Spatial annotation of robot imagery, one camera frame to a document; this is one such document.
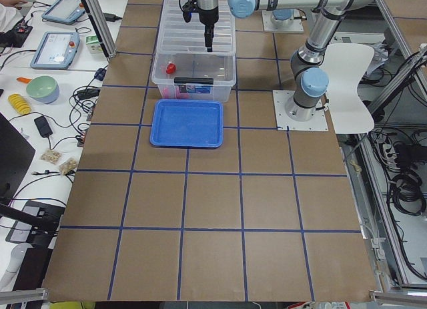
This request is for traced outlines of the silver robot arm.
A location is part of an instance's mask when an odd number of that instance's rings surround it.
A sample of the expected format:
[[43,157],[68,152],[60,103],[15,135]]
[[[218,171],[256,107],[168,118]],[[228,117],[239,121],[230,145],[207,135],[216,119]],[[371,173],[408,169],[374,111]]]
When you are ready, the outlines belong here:
[[285,105],[287,115],[296,121],[308,121],[327,90],[329,78],[319,68],[326,48],[345,14],[373,0],[228,0],[232,15],[245,19],[254,11],[311,8],[318,17],[309,37],[291,58],[296,82],[294,95]]

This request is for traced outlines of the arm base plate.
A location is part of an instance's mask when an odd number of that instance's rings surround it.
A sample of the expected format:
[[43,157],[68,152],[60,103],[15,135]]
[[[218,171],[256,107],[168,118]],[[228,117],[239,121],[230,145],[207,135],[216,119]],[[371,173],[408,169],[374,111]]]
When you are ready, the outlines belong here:
[[319,100],[313,108],[294,102],[294,91],[273,90],[276,128],[281,131],[328,131],[325,109]]
[[305,16],[297,9],[262,11],[264,31],[271,33],[302,34]]

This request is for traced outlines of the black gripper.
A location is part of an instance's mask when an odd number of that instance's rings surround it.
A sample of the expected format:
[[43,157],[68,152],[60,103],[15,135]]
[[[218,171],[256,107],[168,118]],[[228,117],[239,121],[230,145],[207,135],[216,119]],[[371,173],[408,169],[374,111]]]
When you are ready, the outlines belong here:
[[207,52],[213,51],[214,26],[219,19],[218,0],[197,0],[199,20],[206,25],[204,40]]

